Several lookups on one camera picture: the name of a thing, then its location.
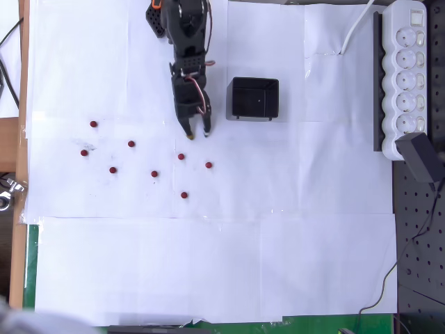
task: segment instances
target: black wire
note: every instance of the black wire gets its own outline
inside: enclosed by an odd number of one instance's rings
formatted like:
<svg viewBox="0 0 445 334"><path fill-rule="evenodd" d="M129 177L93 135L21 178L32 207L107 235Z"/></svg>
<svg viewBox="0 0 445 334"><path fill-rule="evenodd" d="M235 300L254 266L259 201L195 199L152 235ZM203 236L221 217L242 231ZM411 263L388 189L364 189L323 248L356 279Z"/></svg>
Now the black wire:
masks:
<svg viewBox="0 0 445 334"><path fill-rule="evenodd" d="M6 72L6 68L3 66L3 63L0 59L0 75L5 77L6 85L9 88L9 91L11 92L11 95L13 96L14 102L17 105L17 108L19 107L19 99L17 98L17 94L15 94L13 85L11 84L11 80L9 79L8 73Z"/></svg>
<svg viewBox="0 0 445 334"><path fill-rule="evenodd" d="M6 38L8 38L8 36L14 31L14 29L16 29L22 22L23 22L23 17L21 19L19 19L19 21L14 25L14 27L11 30L9 30L9 32L6 34L6 36L3 38L3 40L1 40L0 47L5 42ZM6 85L8 86L9 91L11 92L14 102L18 108L19 107L19 99L17 98L17 94L15 93L13 85L11 84L11 80L9 79L8 73L6 72L6 68L0 59L0 75L2 75L2 74L5 77Z"/></svg>
<svg viewBox="0 0 445 334"><path fill-rule="evenodd" d="M380 293L380 297L378 298L378 300L377 300L373 305L371 305L371 306L366 306L365 308L362 308L362 309L359 311L359 315L358 315L358 318L357 318L357 326L356 326L356 327L357 327L357 330L355 331L356 333L358 333L358 331L359 331L359 329L360 329L360 319L361 319L361 316L362 316L362 312L365 311L365 310L369 310L370 308L374 308L374 307L377 306L377 304L379 304L379 302L382 300L382 298L383 298L383 292L385 291L385 282L386 282L386 280L387 280L387 277L388 277L389 274L394 270L394 268L396 268L398 262L401 260L402 256L405 254L405 251L406 251L406 248L408 247L408 245L409 245L411 242L413 242L414 239L416 239L417 237L420 237L420 236L424 235L425 233L427 233L427 232L430 230L429 227L432 225L432 219L433 219L433 216L434 216L434 210L436 209L437 199L438 199L438 197L439 197L439 193L440 193L440 191L442 190L442 187L444 186L444 183L445 183L445 179L442 179L442 180L440 181L440 183L439 183L439 186L437 187L437 192L436 192L436 196L435 196L435 199L434 199L434 203L432 204L431 211L430 211L430 213L427 215L425 221L423 222L423 225L420 227L420 230L417 232L416 235L414 235L414 236L413 236L413 237L406 243L406 245L405 245L405 247L403 248L402 252L401 252L400 255L398 256L398 258L397 258L397 260L396 260L396 263L394 263L394 265L392 266L392 268L390 268L390 270L387 272L387 274L386 274L385 277L383 278L382 292ZM430 225L426 228L425 231L421 232L422 229L425 227L426 222L428 221L428 219L429 219L430 217L431 217L431 219L430 219Z"/></svg>
<svg viewBox="0 0 445 334"><path fill-rule="evenodd" d="M210 15L210 32L209 32L209 41L207 43L207 50L206 50L206 54L207 52L209 52L209 48L210 48L210 41L211 41L211 32L213 30L213 17L211 15L211 4L210 1L207 1L207 6L209 7L209 15Z"/></svg>
<svg viewBox="0 0 445 334"><path fill-rule="evenodd" d="M3 38L3 40L1 40L0 42L0 47L3 44L3 42L6 40L6 38L8 38L8 36L15 30L15 28L17 28L21 23L23 22L23 17L21 19L19 19L19 21L14 25L14 27L9 30L9 32L6 34L6 36Z"/></svg>

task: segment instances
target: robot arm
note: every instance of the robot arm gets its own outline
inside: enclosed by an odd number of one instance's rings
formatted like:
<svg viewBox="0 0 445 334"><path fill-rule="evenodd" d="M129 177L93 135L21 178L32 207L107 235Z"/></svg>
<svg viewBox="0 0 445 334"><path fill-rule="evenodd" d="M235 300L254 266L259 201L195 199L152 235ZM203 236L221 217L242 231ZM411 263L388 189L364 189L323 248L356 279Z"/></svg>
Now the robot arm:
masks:
<svg viewBox="0 0 445 334"><path fill-rule="evenodd" d="M175 111L189 139L193 139L189 118L201 114L204 135L211 130L211 105L204 88L207 83L205 35L207 0L162 0L147 10L146 17L154 33L167 36L173 44L175 62L170 64Z"/></svg>

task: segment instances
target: black box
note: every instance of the black box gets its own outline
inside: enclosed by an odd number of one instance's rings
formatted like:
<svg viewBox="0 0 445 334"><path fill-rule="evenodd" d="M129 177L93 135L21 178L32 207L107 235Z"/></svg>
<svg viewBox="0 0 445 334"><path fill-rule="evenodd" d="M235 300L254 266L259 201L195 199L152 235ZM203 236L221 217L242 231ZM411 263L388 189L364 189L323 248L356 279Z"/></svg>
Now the black box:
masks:
<svg viewBox="0 0 445 334"><path fill-rule="evenodd" d="M423 132L406 134L396 147L417 182L433 183L445 177L445 168Z"/></svg>
<svg viewBox="0 0 445 334"><path fill-rule="evenodd" d="M272 120L278 117L279 97L276 79L235 77L227 87L227 119Z"/></svg>

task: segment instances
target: power strip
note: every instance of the power strip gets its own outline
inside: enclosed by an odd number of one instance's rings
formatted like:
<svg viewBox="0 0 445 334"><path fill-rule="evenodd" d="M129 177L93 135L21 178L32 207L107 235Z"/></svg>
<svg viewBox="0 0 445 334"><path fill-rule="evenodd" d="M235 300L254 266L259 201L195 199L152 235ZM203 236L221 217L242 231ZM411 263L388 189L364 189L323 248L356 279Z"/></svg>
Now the power strip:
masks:
<svg viewBox="0 0 445 334"><path fill-rule="evenodd" d="M427 133L426 27L426 7L419 1L397 0L383 11L382 151L390 160L403 160L396 148L401 136Z"/></svg>

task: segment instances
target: wooden table edge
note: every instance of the wooden table edge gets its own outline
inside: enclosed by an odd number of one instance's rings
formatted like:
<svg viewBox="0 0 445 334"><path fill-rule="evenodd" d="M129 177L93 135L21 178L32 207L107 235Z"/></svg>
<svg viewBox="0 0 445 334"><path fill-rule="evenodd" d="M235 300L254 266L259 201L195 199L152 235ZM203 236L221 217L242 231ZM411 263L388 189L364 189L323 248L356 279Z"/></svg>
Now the wooden table edge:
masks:
<svg viewBox="0 0 445 334"><path fill-rule="evenodd" d="M20 29L22 39L22 73L20 80L19 130L17 139L17 163L15 177L28 184L28 141L26 139L26 96L28 88L29 59L29 0L19 0L19 15L24 18ZM12 308L22 308L26 263L26 225L23 224L25 196L16 198L13 220L13 247L11 255L11 277L9 304Z"/></svg>

